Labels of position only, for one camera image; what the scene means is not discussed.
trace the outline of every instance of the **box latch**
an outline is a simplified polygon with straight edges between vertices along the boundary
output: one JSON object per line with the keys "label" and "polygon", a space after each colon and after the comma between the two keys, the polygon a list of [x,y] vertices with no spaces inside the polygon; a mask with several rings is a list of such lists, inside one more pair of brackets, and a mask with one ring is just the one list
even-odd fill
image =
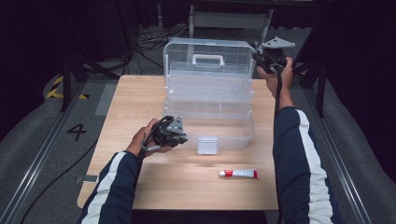
{"label": "box latch", "polygon": [[217,137],[201,137],[198,139],[198,154],[214,155],[218,154]]}

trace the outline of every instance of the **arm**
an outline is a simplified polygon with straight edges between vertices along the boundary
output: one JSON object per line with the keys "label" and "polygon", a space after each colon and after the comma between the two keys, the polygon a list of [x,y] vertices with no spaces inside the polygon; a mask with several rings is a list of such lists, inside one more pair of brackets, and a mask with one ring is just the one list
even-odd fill
{"label": "arm", "polygon": [[[283,70],[279,112],[274,123],[274,163],[278,203],[285,223],[342,223],[326,172],[321,168],[314,135],[305,113],[294,108],[290,95],[292,58]],[[259,75],[276,97],[277,77]]]}
{"label": "arm", "polygon": [[[99,174],[99,183],[85,202],[78,223],[130,223],[134,202],[134,181],[140,143],[154,124],[141,128],[125,151],[116,153]],[[155,152],[167,152],[171,147],[162,147]]]}

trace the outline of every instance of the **hazard stripe tape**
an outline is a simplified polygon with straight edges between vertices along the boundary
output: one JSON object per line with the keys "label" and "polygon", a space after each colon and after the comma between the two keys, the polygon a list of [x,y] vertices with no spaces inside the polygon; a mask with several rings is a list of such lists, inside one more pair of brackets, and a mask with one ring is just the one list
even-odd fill
{"label": "hazard stripe tape", "polygon": [[[58,99],[63,99],[64,95],[61,93],[57,93],[56,91],[58,90],[59,85],[61,85],[61,82],[64,80],[64,76],[60,74],[56,80],[53,82],[52,87],[50,88],[49,92],[47,93],[47,98],[58,98]],[[89,94],[81,94],[78,99],[80,100],[88,100],[90,98]]]}

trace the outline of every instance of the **toothpaste tube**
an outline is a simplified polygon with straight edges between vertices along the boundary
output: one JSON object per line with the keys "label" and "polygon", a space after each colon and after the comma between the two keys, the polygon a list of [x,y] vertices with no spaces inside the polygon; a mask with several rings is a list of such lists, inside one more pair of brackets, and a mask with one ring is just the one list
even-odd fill
{"label": "toothpaste tube", "polygon": [[259,178],[259,172],[257,169],[246,169],[246,170],[225,170],[219,172],[220,176],[231,177],[231,176],[240,176],[240,177],[249,177],[249,178]]}

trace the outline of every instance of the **toolbox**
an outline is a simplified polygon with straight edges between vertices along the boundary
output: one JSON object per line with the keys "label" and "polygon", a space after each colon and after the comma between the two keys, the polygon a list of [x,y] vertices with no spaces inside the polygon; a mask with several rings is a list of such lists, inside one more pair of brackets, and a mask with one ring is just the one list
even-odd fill
{"label": "toolbox", "polygon": [[199,154],[243,150],[254,135],[255,51],[245,41],[172,38],[163,49],[164,114],[181,116]]}

